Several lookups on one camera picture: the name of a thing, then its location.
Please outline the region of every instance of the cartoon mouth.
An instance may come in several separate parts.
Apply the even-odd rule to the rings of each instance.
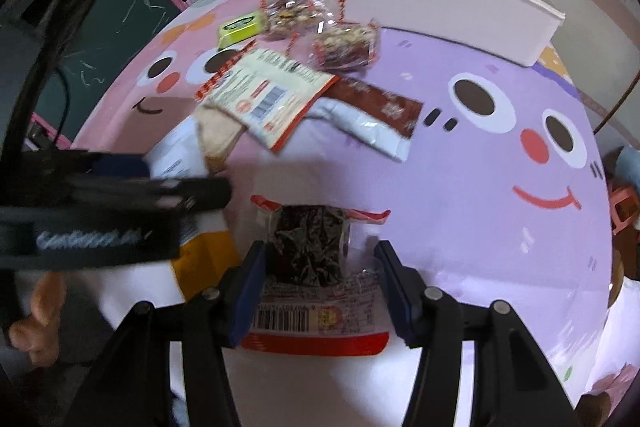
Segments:
[[[142,114],[160,114],[162,113],[162,109],[145,109],[142,107],[142,102],[145,101],[146,96],[143,96],[142,99],[132,107],[132,109],[137,109]]]
[[[570,204],[573,204],[578,210],[582,208],[580,201],[575,199],[575,196],[569,187],[566,188],[566,196],[559,200],[543,200],[542,198],[537,198],[528,192],[525,192],[520,187],[513,187],[513,192],[519,195],[523,200],[527,201],[527,203],[535,204],[535,206],[539,206],[540,208],[564,208]]]

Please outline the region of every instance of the cartoon eye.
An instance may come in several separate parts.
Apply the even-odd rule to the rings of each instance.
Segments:
[[[190,84],[204,84],[216,73],[226,61],[238,54],[238,50],[228,48],[218,52],[217,48],[204,52],[196,58],[185,76]]]
[[[476,127],[496,133],[516,125],[516,112],[507,95],[493,82],[473,73],[460,73],[449,81],[451,101]]]
[[[587,147],[574,122],[559,111],[547,109],[542,113],[542,127],[565,163],[574,169],[582,169],[587,163]]]
[[[177,57],[176,52],[170,50],[162,53],[162,55],[156,58],[148,68],[145,68],[138,77],[136,84],[139,86],[146,86],[146,84],[153,82],[161,73],[166,71],[166,69],[175,60],[175,57]]]

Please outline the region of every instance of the red cartoon nose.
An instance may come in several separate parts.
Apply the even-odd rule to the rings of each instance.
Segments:
[[[520,133],[520,141],[524,151],[534,162],[544,164],[549,161],[549,147],[546,146],[540,134],[533,129],[522,131]]]
[[[158,87],[156,87],[156,91],[158,93],[167,92],[169,89],[175,86],[180,80],[180,73],[169,73],[166,77],[164,77],[160,82],[158,82]]]

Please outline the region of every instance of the pink cartoon character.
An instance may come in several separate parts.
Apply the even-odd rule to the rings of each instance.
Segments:
[[[218,51],[218,27],[263,0],[227,0],[155,38],[127,65],[82,126],[74,148],[148,152],[195,107],[194,95],[236,51]]]

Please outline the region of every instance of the brown cable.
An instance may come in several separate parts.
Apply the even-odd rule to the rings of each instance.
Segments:
[[[598,131],[600,129],[602,129],[609,120],[611,120],[611,118],[613,118],[613,115],[616,113],[617,110],[620,109],[620,106],[625,103],[625,100],[628,98],[628,96],[631,94],[631,91],[634,90],[634,87],[636,87],[636,84],[638,83],[638,80],[640,80],[640,71],[638,71],[638,73],[636,74],[636,77],[633,79],[633,81],[631,82],[631,84],[629,84],[629,87],[626,88],[626,91],[623,93],[623,95],[620,97],[620,100],[618,100],[616,102],[616,105],[613,106],[613,108],[609,111],[609,114],[607,116],[604,117],[604,119],[598,124],[598,126],[596,127],[596,129],[594,129],[593,134],[597,134]]]

